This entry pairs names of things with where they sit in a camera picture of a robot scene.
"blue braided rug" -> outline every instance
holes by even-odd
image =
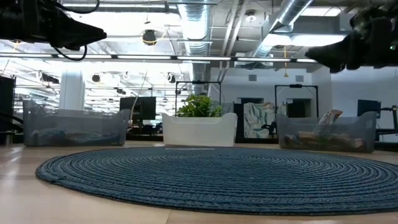
[[[87,194],[186,210],[266,215],[398,210],[398,166],[313,152],[108,149],[55,157],[36,175]]]

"clear plastic bin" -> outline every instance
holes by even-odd
[[[24,101],[26,146],[120,146],[126,142],[130,110],[117,114],[93,111],[45,111]]]
[[[373,152],[376,112],[360,117],[338,118],[334,124],[319,125],[315,118],[288,118],[277,114],[279,146],[282,149]]]

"wooden floor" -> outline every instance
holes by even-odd
[[[128,142],[125,147],[161,146],[153,142]],[[275,147],[244,145],[246,147]],[[35,178],[36,167],[54,156],[99,149],[98,147],[24,148],[0,147],[1,224],[388,224],[398,223],[398,212],[334,217],[280,217],[186,212],[115,202],[51,185]],[[398,153],[346,155],[398,164]]]

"computer monitor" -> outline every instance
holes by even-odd
[[[125,97],[120,99],[120,110],[131,110],[135,97]],[[156,119],[156,97],[142,96],[139,97],[134,106],[134,119],[152,120]]]
[[[376,100],[358,100],[358,116],[369,112],[377,112],[377,118],[380,118],[381,102]]]

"white planter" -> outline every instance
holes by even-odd
[[[163,140],[174,146],[233,146],[236,121],[234,113],[222,118],[180,118],[162,114]]]

